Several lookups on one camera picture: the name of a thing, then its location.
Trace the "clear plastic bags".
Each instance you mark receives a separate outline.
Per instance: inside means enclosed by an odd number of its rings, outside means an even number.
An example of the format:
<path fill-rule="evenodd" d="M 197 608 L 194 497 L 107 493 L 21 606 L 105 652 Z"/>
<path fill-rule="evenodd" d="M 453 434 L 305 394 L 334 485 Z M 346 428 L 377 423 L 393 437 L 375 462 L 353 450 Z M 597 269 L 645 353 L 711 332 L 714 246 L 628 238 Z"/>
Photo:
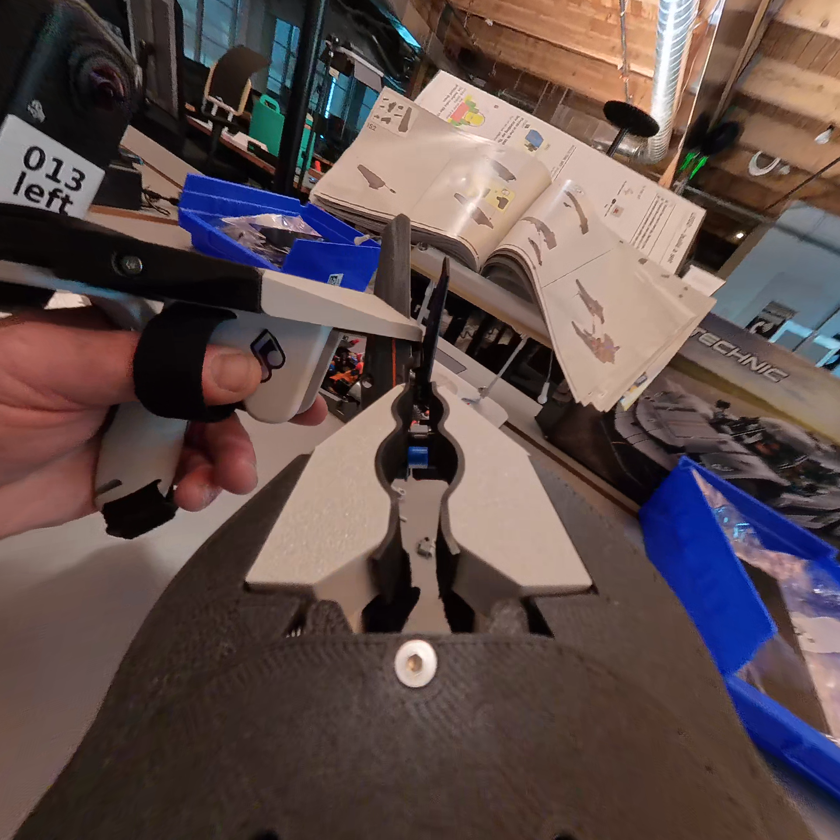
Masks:
<path fill-rule="evenodd" d="M 324 241 L 300 215 L 262 213 L 252 216 L 220 217 L 216 230 L 246 247 L 249 252 L 280 269 L 297 242 Z"/>
<path fill-rule="evenodd" d="M 767 549 L 740 510 L 694 476 L 776 627 L 738 677 L 838 744 L 838 582 L 812 560 Z"/>

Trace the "blue parts bin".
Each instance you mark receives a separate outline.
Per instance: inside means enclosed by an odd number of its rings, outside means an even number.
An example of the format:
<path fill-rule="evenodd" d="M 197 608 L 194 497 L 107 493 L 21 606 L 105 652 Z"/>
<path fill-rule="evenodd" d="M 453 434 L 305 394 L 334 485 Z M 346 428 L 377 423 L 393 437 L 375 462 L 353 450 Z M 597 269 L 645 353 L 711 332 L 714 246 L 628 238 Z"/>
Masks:
<path fill-rule="evenodd" d="M 381 246 L 312 204 L 255 187 L 189 174 L 178 207 L 179 225 L 192 246 L 205 256 L 244 266 L 280 270 L 289 275 L 365 291 L 377 269 Z M 282 245 L 284 255 L 271 259 L 242 237 L 224 231 L 230 220 L 272 216 L 307 225 L 315 239 Z"/>

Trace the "white book stand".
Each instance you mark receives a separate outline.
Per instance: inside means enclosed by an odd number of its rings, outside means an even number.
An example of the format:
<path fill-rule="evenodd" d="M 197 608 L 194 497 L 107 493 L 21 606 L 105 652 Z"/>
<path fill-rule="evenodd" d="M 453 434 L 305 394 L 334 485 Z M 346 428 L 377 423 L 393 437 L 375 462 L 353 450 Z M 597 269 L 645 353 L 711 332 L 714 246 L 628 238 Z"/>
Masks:
<path fill-rule="evenodd" d="M 450 270 L 437 367 L 478 413 L 542 442 L 560 414 L 560 367 L 539 308 L 457 262 Z"/>

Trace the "dark lego set box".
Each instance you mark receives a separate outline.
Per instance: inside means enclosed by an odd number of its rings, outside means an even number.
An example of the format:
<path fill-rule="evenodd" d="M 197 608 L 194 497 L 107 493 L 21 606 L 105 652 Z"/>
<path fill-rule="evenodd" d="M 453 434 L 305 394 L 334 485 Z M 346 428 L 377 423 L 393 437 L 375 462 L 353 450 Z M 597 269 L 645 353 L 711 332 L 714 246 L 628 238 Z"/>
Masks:
<path fill-rule="evenodd" d="M 638 505 L 687 457 L 838 541 L 838 370 L 718 316 L 701 321 L 629 407 L 598 412 L 565 386 L 535 421 L 552 446 Z"/>

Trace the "black lego car chassis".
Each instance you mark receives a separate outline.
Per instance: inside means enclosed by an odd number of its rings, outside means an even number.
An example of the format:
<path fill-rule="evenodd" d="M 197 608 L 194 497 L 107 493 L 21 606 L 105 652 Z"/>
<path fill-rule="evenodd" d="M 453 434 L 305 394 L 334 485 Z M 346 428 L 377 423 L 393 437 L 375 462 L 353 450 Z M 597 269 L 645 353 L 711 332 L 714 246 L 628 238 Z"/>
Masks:
<path fill-rule="evenodd" d="M 342 333 L 320 392 L 329 412 L 348 422 L 361 409 L 361 377 L 364 372 L 365 339 Z"/>

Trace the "tan black office chair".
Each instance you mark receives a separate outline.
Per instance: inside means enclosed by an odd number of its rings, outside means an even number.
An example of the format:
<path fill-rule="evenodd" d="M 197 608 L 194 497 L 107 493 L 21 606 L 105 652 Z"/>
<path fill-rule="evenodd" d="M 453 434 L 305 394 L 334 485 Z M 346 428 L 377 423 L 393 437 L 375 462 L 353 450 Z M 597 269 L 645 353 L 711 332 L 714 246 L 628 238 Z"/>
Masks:
<path fill-rule="evenodd" d="M 203 89 L 201 114 L 214 134 L 233 128 L 245 113 L 252 90 L 252 77 L 266 69 L 270 59 L 244 45 L 237 45 L 214 62 Z"/>

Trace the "blue plastic bin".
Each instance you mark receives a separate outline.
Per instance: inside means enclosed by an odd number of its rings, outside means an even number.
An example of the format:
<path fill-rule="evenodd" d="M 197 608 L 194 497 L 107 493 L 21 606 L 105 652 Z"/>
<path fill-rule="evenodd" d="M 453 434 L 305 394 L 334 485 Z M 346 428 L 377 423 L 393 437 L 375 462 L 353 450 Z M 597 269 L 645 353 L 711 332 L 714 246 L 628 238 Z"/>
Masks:
<path fill-rule="evenodd" d="M 750 738 L 837 799 L 838 746 L 739 676 L 779 628 L 702 492 L 702 480 L 745 516 L 764 548 L 812 561 L 836 581 L 837 550 L 686 456 L 639 511 L 647 556 L 695 624 Z"/>

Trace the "white instruction sheet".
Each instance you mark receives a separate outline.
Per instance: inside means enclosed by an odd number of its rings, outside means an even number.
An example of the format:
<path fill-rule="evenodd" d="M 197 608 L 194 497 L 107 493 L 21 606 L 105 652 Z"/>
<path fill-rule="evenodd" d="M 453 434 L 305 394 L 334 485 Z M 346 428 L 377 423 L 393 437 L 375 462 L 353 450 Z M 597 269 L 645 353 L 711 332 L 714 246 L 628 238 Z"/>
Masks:
<path fill-rule="evenodd" d="M 705 216 L 697 205 L 443 70 L 415 102 L 460 130 L 534 156 L 553 182 L 580 187 L 586 205 L 623 241 L 673 273 L 682 266 Z"/>

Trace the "green plastic case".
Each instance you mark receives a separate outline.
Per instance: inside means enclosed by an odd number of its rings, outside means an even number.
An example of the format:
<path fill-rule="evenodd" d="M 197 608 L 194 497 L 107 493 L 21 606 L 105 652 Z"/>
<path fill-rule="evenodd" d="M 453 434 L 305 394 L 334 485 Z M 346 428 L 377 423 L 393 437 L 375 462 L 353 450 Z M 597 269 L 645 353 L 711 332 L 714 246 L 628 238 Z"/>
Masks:
<path fill-rule="evenodd" d="M 277 157 L 284 123 L 285 115 L 280 110 L 279 102 L 269 94 L 263 94 L 254 102 L 248 136 L 265 146 L 269 154 Z"/>

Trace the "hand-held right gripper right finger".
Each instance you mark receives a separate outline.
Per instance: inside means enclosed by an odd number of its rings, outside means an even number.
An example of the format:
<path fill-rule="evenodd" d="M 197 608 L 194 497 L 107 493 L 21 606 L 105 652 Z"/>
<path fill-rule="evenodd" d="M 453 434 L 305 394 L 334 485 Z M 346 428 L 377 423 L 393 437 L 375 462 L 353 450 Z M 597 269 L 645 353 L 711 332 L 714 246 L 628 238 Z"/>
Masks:
<path fill-rule="evenodd" d="M 436 573 L 449 630 L 468 634 L 500 602 L 587 593 L 593 580 L 532 465 L 509 436 L 432 385 L 447 489 Z"/>

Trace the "silver air duct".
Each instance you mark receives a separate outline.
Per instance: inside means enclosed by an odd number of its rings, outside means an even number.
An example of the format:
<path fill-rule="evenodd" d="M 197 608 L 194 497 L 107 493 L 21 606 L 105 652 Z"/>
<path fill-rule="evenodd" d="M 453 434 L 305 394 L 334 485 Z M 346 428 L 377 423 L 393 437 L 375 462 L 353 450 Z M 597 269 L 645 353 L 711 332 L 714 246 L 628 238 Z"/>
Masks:
<path fill-rule="evenodd" d="M 679 99 L 679 84 L 692 32 L 698 1 L 658 3 L 655 65 L 649 114 L 658 131 L 646 141 L 639 160 L 645 165 L 661 162 L 669 149 Z"/>

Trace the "black steel pole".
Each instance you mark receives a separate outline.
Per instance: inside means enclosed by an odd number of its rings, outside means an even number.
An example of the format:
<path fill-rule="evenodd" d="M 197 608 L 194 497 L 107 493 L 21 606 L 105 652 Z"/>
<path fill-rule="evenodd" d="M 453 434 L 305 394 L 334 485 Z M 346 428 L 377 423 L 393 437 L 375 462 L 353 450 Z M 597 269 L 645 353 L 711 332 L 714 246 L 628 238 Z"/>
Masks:
<path fill-rule="evenodd" d="M 633 135 L 642 140 L 648 140 L 659 132 L 659 125 L 655 119 L 642 109 L 626 101 L 610 100 L 603 106 L 605 119 L 616 128 L 616 136 L 606 151 L 608 157 L 613 158 L 627 135 Z"/>

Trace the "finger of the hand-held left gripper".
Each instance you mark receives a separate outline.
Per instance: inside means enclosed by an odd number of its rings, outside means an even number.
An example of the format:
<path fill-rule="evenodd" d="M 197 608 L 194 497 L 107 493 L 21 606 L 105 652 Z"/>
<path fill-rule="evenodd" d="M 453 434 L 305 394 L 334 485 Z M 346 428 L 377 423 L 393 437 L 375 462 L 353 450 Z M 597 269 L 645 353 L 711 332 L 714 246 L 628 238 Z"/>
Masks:
<path fill-rule="evenodd" d="M 258 269 L 262 312 L 348 333 L 381 335 L 418 343 L 423 328 L 377 296 L 316 280 Z"/>

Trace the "person's left hand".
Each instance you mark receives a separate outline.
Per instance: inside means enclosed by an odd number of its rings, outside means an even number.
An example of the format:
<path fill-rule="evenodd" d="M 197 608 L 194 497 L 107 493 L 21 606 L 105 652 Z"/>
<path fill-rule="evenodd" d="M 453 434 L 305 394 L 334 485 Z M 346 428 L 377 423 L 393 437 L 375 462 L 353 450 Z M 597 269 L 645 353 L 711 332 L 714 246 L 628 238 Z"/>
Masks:
<path fill-rule="evenodd" d="M 136 333 L 111 329 L 94 308 L 27 310 L 2 318 L 1 539 L 47 529 L 96 511 L 101 428 L 112 406 L 136 402 Z M 209 406 L 256 391 L 252 355 L 207 347 L 203 393 Z M 206 509 L 223 491 L 258 484 L 254 446 L 236 415 L 193 423 L 175 472 L 175 504 Z"/>

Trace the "black metal post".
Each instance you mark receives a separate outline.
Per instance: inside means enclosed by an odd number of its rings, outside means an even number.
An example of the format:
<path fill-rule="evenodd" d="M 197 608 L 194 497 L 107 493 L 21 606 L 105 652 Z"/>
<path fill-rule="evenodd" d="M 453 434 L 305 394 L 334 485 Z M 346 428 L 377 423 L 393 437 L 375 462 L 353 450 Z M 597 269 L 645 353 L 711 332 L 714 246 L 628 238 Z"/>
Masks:
<path fill-rule="evenodd" d="M 312 85 L 316 77 L 328 4 L 327 1 L 307 1 L 304 8 L 287 114 L 280 136 L 272 182 L 274 192 L 281 195 L 292 196 L 296 192 L 298 153 L 306 125 Z"/>

